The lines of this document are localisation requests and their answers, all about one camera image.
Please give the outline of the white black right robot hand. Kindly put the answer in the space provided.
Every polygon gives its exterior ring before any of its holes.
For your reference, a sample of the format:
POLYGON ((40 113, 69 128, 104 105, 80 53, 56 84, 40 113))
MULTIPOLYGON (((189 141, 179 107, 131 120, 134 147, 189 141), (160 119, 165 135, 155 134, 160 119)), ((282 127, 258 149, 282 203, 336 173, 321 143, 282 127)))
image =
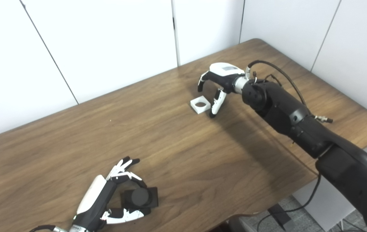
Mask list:
POLYGON ((209 112, 209 117, 215 118, 226 95, 230 93, 242 94, 243 86, 249 79, 244 70, 229 63, 217 62, 211 64, 209 70, 200 76, 198 92, 203 91, 203 86, 208 80, 220 86, 215 93, 209 112))

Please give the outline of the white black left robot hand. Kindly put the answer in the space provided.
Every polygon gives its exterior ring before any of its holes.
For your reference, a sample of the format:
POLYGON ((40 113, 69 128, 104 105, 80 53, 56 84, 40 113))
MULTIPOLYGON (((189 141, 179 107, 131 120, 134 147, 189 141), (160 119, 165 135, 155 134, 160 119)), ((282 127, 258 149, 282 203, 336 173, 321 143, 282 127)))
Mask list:
POLYGON ((117 187, 128 180, 146 188, 138 175, 128 171, 140 159, 124 157, 110 170, 107 177, 98 175, 82 198, 74 216, 70 232, 96 232, 106 225, 123 224, 151 214, 150 208, 108 208, 117 187))

